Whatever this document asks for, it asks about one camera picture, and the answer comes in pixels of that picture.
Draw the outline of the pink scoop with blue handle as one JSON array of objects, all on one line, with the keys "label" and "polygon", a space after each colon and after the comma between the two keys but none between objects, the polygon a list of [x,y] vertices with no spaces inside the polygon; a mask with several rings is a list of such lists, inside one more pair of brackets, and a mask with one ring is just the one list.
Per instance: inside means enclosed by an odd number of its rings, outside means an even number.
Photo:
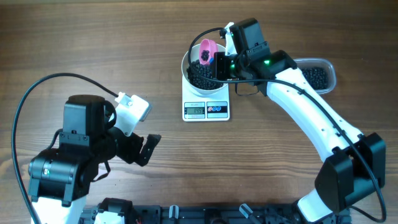
[{"label": "pink scoop with blue handle", "polygon": [[200,43],[199,61],[201,65],[210,65],[214,59],[214,54],[218,51],[218,46],[214,40],[203,39]]}]

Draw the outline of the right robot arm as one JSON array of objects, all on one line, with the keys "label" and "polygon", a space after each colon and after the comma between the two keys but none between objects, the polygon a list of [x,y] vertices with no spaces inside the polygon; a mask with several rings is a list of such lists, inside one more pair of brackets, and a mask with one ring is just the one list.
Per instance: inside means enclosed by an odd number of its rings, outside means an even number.
[{"label": "right robot arm", "polygon": [[314,189],[297,202],[306,222],[355,209],[358,201],[381,193],[386,145],[378,134],[364,135],[339,116],[286,52],[270,50],[257,20],[230,23],[219,33],[226,52],[215,55],[214,79],[256,86],[297,123],[323,162]]}]

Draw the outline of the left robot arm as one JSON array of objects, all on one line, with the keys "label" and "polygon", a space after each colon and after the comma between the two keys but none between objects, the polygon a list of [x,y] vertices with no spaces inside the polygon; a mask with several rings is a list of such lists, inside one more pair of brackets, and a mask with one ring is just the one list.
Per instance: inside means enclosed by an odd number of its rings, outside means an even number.
[{"label": "left robot arm", "polygon": [[119,93],[117,106],[101,96],[73,95],[63,111],[59,146],[35,156],[29,164],[29,195],[41,223],[78,223],[93,182],[105,178],[98,168],[119,157],[128,164],[147,165],[161,136],[134,133],[150,104],[137,95]]}]

